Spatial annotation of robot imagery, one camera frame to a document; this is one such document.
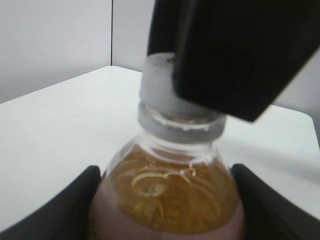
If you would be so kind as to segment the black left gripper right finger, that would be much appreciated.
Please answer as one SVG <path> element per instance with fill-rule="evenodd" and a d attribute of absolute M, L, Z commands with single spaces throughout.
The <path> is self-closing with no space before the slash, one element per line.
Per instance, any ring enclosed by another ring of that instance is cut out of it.
<path fill-rule="evenodd" d="M 231 173 L 242 200 L 246 240 L 318 240 L 320 221 L 263 182 L 244 164 Z"/>

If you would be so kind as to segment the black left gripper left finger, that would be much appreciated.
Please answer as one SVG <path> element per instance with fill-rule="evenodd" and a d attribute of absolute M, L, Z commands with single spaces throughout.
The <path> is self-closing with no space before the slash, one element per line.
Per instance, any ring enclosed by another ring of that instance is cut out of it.
<path fill-rule="evenodd" d="M 98 166 L 87 167 L 41 208 L 0 233 L 2 240 L 87 240 L 88 211 L 101 180 Z"/>

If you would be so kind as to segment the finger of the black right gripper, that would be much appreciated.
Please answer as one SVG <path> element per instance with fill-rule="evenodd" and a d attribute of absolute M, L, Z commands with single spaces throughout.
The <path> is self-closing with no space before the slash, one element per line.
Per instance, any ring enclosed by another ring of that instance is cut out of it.
<path fill-rule="evenodd" d="M 156 0 L 149 29 L 147 55 L 174 53 L 178 46 L 180 22 L 188 0 Z"/>
<path fill-rule="evenodd" d="M 317 0 L 184 0 L 174 89 L 253 122 L 320 46 Z"/>

